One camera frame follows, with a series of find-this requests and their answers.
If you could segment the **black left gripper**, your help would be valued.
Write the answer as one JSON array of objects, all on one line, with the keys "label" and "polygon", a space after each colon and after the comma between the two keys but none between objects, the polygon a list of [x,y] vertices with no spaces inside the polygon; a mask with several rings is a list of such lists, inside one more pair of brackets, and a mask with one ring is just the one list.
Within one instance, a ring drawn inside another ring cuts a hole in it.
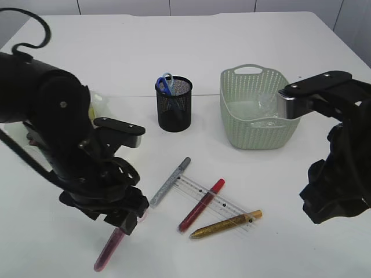
[{"label": "black left gripper", "polygon": [[116,157],[118,144],[102,148],[57,148],[52,151],[52,168],[62,188],[59,201],[96,220],[130,235],[137,218],[148,209],[147,198],[137,188],[138,172],[125,159]]}]

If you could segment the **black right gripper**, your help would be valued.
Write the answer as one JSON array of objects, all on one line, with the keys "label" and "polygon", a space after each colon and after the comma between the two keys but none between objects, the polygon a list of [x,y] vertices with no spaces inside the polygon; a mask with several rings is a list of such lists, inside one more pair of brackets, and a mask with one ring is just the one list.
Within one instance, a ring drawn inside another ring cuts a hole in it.
[{"label": "black right gripper", "polygon": [[344,120],[331,129],[328,157],[308,170],[300,197],[303,211],[315,224],[370,209],[370,101],[358,109],[355,121]]}]

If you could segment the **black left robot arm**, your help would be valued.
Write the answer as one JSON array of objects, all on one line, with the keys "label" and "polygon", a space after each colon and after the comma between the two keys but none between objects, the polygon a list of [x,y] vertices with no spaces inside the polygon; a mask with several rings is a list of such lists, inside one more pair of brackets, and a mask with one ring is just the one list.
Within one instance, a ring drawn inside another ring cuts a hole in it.
[{"label": "black left robot arm", "polygon": [[145,128],[89,117],[90,91],[73,74],[37,60],[1,54],[1,122],[21,122],[51,166],[46,170],[7,134],[1,140],[46,180],[60,201],[95,220],[133,232],[148,209],[139,174],[116,151],[137,148]]}]

